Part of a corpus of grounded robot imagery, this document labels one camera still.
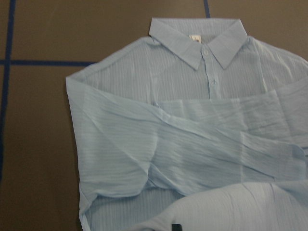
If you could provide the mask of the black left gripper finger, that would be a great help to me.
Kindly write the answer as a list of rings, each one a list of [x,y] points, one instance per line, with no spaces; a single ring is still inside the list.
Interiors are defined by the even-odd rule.
[[[181,224],[171,224],[172,231],[181,231]]]

